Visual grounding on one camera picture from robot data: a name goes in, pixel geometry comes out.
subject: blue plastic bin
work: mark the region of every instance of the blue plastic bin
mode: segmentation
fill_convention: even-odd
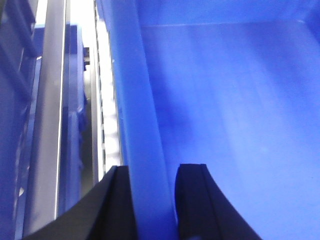
[[[11,240],[38,54],[28,0],[1,1],[0,17],[0,239]]]
[[[320,1],[101,0],[141,239],[176,239],[181,163],[265,240],[320,238]]]

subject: metal rail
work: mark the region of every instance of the metal rail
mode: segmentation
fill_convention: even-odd
[[[48,0],[23,235],[58,214],[66,24],[70,0]]]

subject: blue plastic surface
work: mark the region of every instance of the blue plastic surface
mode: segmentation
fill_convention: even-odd
[[[24,146],[37,53],[28,1],[6,0],[0,17],[0,239],[11,240],[21,173],[26,171]]]
[[[59,214],[63,214],[81,198],[80,156],[81,132],[87,126],[86,97],[84,92],[84,56],[82,31],[77,25],[70,25],[68,49],[65,58],[68,69],[64,70],[62,148],[59,182]]]
[[[144,220],[195,163],[263,239],[318,240],[320,1],[102,3],[140,238],[175,239]]]

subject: blue crate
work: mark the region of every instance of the blue crate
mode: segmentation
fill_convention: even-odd
[[[206,164],[263,239],[320,238],[320,1],[101,0],[140,239]]]
[[[1,1],[0,9],[0,239],[11,240],[38,54],[28,1]]]

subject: silver metal bar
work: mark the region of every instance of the silver metal bar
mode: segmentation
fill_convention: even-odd
[[[34,122],[26,213],[27,236],[58,214],[66,9],[69,0],[48,0]]]

